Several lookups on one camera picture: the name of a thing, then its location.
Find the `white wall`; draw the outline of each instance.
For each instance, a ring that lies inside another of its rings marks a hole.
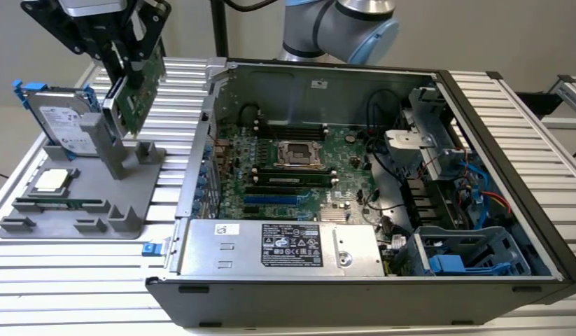
[[[180,4],[187,25],[190,8],[203,9],[195,2]],[[252,13],[227,13],[231,56],[276,57],[283,1]],[[576,74],[576,0],[398,0],[395,15],[402,32],[380,65],[499,71],[516,90],[543,90],[556,74]],[[191,50],[190,39],[176,41]]]
[[[0,0],[0,105],[20,105],[13,79],[73,85],[88,65],[24,13],[20,0]]]
[[[168,54],[214,56],[210,1],[168,2]],[[0,105],[17,104],[13,79],[72,85],[90,61],[67,50],[19,3],[0,0]],[[276,57],[283,1],[252,13],[226,11],[231,56]],[[556,74],[576,74],[576,0],[398,0],[396,16],[403,28],[380,65],[494,70],[516,90],[543,90]]]

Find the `aluminum extrusion table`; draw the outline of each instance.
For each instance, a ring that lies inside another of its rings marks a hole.
[[[167,149],[144,232],[134,241],[0,239],[0,335],[576,335],[576,295],[550,306],[523,307],[482,326],[178,327],[143,284],[144,276],[163,275],[166,261],[163,257],[143,258],[142,245],[174,233],[180,185],[206,96],[202,86],[207,60],[167,58],[166,64],[168,77],[139,135],[140,140],[156,141],[158,147]],[[452,75],[576,255],[575,161],[504,82],[486,73],[452,71]],[[111,85],[103,70],[90,69],[79,85],[86,81],[103,98]],[[9,212],[12,199],[45,159],[43,141],[41,136],[0,191],[0,217]],[[396,308],[398,302],[386,302],[387,314]]]

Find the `metal pole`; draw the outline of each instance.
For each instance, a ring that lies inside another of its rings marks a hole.
[[[228,28],[226,21],[226,4],[222,0],[211,0],[211,19],[214,21],[215,51],[218,57],[230,56]]]

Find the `hard drive label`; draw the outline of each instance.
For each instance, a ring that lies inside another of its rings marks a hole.
[[[67,107],[41,106],[39,109],[60,146],[78,155],[96,154],[91,136],[80,129],[80,114]]]
[[[323,267],[319,226],[263,224],[260,262],[266,267]]]

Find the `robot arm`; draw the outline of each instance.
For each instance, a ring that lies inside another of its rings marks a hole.
[[[75,54],[103,65],[112,83],[127,76],[130,87],[142,86],[171,12],[164,0],[25,0],[20,6]]]
[[[318,62],[331,55],[374,64],[387,53],[400,23],[394,0],[286,0],[286,61]]]

